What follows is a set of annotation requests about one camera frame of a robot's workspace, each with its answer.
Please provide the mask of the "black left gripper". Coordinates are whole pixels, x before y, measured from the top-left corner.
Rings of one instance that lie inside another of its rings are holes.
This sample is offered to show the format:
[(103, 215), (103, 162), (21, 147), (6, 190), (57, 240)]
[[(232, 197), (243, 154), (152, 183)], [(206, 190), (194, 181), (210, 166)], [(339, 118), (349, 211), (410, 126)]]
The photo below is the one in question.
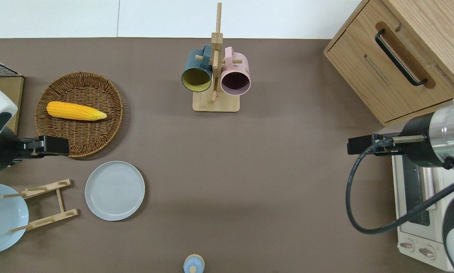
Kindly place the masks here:
[(8, 127), (0, 133), (0, 171), (24, 159), (38, 159), (46, 155), (69, 156), (69, 140), (49, 135), (20, 139)]

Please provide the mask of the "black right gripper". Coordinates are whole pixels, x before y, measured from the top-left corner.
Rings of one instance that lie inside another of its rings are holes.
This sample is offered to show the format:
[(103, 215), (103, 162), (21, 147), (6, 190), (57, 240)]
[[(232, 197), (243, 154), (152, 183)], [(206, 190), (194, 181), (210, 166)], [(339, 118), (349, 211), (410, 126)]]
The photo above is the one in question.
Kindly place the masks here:
[(411, 162), (424, 167), (454, 168), (454, 155), (436, 153), (435, 113), (411, 119), (399, 133), (370, 134), (349, 138), (347, 154), (361, 154), (371, 146), (374, 155), (406, 155)]

